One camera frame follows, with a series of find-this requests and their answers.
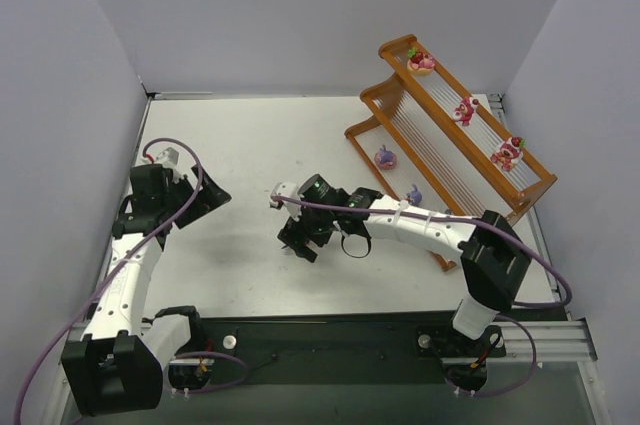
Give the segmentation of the purple creature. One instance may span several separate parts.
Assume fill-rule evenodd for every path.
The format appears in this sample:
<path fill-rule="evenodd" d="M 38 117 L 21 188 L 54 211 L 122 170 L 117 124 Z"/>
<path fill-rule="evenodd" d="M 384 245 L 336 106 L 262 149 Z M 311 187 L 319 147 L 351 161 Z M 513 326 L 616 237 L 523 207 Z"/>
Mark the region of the purple creature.
<path fill-rule="evenodd" d="M 397 166 L 397 156 L 382 145 L 374 155 L 374 163 L 381 170 L 392 170 Z"/>

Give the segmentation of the purple bunny toy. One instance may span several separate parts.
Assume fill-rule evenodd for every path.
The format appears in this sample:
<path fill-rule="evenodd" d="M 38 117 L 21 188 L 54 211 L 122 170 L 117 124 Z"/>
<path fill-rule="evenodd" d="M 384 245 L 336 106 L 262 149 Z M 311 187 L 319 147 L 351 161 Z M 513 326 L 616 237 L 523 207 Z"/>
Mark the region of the purple bunny toy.
<path fill-rule="evenodd" d="M 423 200 L 423 195 L 416 184 L 411 185 L 411 189 L 406 192 L 405 200 L 411 206 L 419 206 Z"/>

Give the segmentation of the pink bear cake toy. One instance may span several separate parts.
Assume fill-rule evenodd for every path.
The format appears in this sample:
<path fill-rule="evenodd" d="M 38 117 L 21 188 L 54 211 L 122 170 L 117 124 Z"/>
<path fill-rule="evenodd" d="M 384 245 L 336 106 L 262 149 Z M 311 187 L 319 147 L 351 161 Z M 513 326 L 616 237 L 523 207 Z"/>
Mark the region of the pink bear cake toy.
<path fill-rule="evenodd" d="M 454 122 L 459 123 L 462 127 L 467 127 L 480 107 L 480 101 L 473 96 L 464 97 L 451 114 Z"/>

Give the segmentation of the pink bear strawberry toy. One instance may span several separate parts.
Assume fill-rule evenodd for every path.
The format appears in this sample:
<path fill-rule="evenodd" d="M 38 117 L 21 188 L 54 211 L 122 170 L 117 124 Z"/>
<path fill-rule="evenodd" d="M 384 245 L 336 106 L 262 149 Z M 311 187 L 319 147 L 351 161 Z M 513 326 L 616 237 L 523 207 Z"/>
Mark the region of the pink bear strawberry toy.
<path fill-rule="evenodd" d="M 435 70 L 436 61 L 432 55 L 412 47 L 407 52 L 406 68 L 412 75 L 426 76 Z"/>

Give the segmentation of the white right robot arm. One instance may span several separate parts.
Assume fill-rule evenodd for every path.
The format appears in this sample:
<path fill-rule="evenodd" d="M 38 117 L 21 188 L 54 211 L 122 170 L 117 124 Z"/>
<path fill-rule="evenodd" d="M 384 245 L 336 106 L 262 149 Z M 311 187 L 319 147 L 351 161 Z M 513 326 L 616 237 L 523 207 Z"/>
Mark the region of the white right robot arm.
<path fill-rule="evenodd" d="M 377 190 L 349 193 L 316 174 L 302 185 L 277 184 L 271 207 L 289 215 L 278 234 L 293 253 L 309 262 L 333 234 L 389 240 L 411 245 L 461 267 L 467 294 L 454 313 L 452 327 L 479 339 L 498 314 L 515 304 L 531 264 L 522 242 L 506 219 L 487 210 L 479 217 L 422 209 Z"/>

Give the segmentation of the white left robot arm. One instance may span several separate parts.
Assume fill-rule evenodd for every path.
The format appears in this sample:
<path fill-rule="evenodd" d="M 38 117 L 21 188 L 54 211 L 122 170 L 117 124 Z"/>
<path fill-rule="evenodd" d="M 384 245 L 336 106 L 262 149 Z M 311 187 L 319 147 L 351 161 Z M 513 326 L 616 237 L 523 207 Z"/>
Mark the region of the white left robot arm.
<path fill-rule="evenodd" d="M 196 181 L 173 165 L 139 165 L 112 227 L 112 280 L 98 298 L 81 338 L 65 344 L 61 362 L 81 415 L 158 406 L 164 371 L 177 355 L 209 351 L 211 341 L 193 306 L 160 310 L 145 330 L 144 305 L 153 270 L 172 228 L 182 229 L 231 199 L 199 165 Z"/>

